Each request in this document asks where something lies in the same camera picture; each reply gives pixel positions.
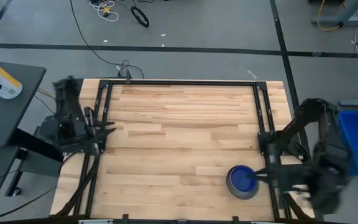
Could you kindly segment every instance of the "wooden table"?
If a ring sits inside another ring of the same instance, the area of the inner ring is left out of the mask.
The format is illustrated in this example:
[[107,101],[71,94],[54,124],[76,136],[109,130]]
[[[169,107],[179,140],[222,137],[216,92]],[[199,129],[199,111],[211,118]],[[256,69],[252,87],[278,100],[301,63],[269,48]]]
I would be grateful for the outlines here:
[[[84,80],[82,107],[93,108],[98,83]],[[282,129],[291,121],[283,83],[267,86],[275,127]],[[265,167],[251,87],[114,85],[108,120],[116,122],[117,130],[101,156],[92,218],[129,214],[130,219],[273,220],[266,184],[260,183],[250,200],[233,197],[225,184],[235,165]],[[297,162],[285,156],[282,161]],[[79,154],[62,168],[51,214],[77,188],[82,163]],[[304,210],[313,215],[310,208]]]

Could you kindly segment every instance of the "caster wheel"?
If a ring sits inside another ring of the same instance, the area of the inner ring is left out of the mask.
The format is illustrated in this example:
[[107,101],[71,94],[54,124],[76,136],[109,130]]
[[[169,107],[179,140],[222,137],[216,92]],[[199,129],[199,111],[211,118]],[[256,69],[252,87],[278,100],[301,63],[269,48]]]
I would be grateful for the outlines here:
[[15,191],[13,192],[12,197],[18,196],[18,195],[20,195],[20,194],[22,194],[22,189],[16,187],[16,188],[15,188]]

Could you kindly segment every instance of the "concrete floor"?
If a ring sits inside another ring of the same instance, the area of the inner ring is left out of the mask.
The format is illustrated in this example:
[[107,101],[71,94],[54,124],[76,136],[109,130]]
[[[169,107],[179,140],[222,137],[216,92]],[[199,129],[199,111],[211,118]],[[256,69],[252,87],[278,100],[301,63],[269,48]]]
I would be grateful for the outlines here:
[[[0,0],[0,10],[5,2]],[[307,0],[276,0],[276,3],[287,50],[354,52],[351,41],[355,27],[322,32],[310,24],[310,17],[317,14],[318,5],[310,5]],[[137,3],[149,17],[151,26],[148,29],[138,25],[130,12],[118,4],[114,10],[120,18],[115,23],[99,18],[87,0],[73,0],[73,4],[90,45],[280,50],[269,0]],[[324,13],[334,14],[341,10],[340,5],[329,5]],[[84,45],[69,0],[13,0],[0,21],[0,44]],[[253,80],[247,73],[250,70],[258,80],[282,80],[292,109],[283,60],[279,55],[116,50],[98,51],[98,54],[110,62],[121,63],[128,59],[132,65],[143,69],[146,78]],[[52,82],[69,75],[113,77],[117,73],[115,66],[100,61],[89,50],[0,48],[0,61],[47,68],[41,84],[47,91],[52,91]],[[290,64],[300,102],[316,97],[333,103],[344,98],[358,98],[358,58],[290,57]],[[140,77],[138,70],[131,72],[134,77]],[[55,108],[50,99],[39,97]],[[39,101],[33,100],[20,128],[32,133],[49,114]],[[306,131],[313,145],[317,139],[316,126],[308,126]],[[24,174],[19,182],[23,194],[4,197],[9,178],[1,190],[0,213],[22,205],[57,183],[54,177]],[[0,221],[46,217],[52,199],[53,192]],[[343,193],[337,213],[326,215],[325,220],[358,223],[358,178]]]

